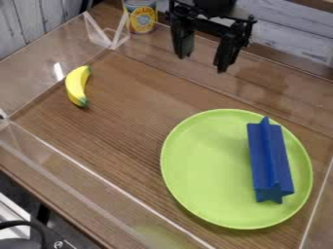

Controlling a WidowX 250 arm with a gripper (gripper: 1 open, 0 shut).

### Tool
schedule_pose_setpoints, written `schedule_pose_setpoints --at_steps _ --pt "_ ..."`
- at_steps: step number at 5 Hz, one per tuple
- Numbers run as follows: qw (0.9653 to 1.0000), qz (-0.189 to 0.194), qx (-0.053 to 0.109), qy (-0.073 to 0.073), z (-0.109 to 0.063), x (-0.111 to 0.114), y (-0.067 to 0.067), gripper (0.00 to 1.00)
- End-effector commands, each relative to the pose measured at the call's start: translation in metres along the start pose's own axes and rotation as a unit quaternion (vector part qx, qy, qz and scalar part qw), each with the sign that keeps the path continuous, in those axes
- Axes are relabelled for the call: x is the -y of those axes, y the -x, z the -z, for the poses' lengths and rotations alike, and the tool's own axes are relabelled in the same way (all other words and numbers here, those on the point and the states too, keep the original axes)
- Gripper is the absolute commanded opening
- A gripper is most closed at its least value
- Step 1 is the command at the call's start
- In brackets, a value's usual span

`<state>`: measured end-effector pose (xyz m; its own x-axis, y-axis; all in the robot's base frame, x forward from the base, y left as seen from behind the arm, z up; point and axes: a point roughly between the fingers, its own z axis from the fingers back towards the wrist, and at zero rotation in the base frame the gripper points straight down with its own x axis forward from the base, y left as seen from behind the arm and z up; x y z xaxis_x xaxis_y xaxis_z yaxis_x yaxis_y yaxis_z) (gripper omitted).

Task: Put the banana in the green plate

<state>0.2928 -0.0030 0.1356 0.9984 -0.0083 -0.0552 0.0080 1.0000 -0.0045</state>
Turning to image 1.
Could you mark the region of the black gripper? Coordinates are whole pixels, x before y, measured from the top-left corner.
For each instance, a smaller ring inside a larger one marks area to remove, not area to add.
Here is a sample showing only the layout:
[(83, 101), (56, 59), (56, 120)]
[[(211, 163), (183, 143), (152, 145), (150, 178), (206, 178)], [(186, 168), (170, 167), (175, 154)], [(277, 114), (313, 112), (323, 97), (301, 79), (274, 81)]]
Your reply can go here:
[(231, 27), (239, 26), (246, 36), (251, 35), (258, 23), (254, 15), (237, 8), (238, 0), (168, 0), (167, 20), (172, 48), (183, 59), (194, 51), (195, 31), (223, 35), (214, 55), (217, 72), (223, 73), (235, 62), (247, 40), (243, 35), (231, 34)]

